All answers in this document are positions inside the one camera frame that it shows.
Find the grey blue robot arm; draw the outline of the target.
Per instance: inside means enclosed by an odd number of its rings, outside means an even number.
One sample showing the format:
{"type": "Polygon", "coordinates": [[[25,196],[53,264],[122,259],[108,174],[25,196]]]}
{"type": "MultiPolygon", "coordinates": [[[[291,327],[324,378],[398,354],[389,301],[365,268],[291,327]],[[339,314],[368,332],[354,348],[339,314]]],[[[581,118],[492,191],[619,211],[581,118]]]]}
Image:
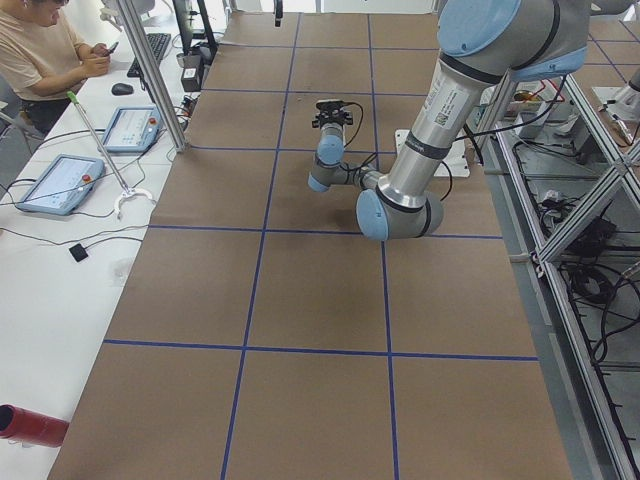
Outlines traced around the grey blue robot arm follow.
{"type": "Polygon", "coordinates": [[[586,58],[587,1],[449,1],[441,11],[438,67],[429,94],[391,170],[344,162],[342,101],[320,101],[313,121],[321,140],[308,176],[325,192],[354,184],[360,231],[368,238],[417,238],[434,232],[443,207],[427,186],[483,91],[509,74],[517,82],[578,70],[586,58]]]}

